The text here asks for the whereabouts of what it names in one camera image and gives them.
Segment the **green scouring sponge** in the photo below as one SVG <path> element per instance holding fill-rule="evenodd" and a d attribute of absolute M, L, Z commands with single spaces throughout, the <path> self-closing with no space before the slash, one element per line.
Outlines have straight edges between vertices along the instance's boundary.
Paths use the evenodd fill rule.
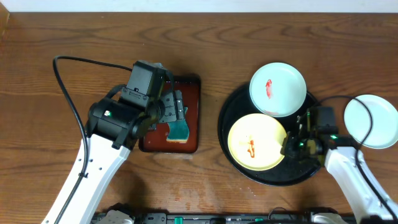
<path fill-rule="evenodd" d="M 169 126 L 169 134 L 166 138 L 167 142 L 186 143 L 188 141 L 190 130 L 186 119 L 180 119 L 167 124 Z"/>

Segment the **yellow plate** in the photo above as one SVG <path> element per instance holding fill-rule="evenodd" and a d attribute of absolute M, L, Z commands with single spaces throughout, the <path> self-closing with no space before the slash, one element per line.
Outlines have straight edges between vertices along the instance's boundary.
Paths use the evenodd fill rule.
<path fill-rule="evenodd" d="M 287 136 L 275 118 L 253 113 L 239 118 L 228 133 L 227 145 L 239 165 L 253 171 L 269 170 L 284 159 L 281 154 Z"/>

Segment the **pale green plate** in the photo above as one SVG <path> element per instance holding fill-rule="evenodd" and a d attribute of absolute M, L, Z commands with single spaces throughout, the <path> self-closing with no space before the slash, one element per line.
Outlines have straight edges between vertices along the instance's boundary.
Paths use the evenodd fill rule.
<path fill-rule="evenodd" d="M 307 97 L 307 85 L 293 66 L 273 62 L 259 68 L 249 83 L 249 96 L 262 113 L 276 118 L 294 114 Z"/>
<path fill-rule="evenodd" d="M 397 142 L 397 110 L 380 96 L 357 96 L 343 118 L 349 134 L 366 147 L 385 149 Z"/>

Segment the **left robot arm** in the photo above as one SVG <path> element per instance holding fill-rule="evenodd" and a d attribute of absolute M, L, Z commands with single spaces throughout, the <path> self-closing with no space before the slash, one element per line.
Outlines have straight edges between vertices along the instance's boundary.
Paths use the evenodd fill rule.
<path fill-rule="evenodd" d="M 44 223 L 89 223 L 111 179 L 135 145 L 158 123 L 185 118 L 179 90 L 161 96 L 146 110 L 110 91 L 89 110 L 78 155 Z"/>

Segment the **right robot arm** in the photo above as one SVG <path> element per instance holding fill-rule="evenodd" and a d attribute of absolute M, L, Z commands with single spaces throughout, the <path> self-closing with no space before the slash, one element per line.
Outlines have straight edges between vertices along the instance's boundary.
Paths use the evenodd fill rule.
<path fill-rule="evenodd" d="M 325 167 L 358 223 L 397 223 L 397 204 L 369 170 L 359 144 L 352 136 L 338 133 L 333 108 L 311 107 L 298 116 L 280 152 L 293 160 Z"/>

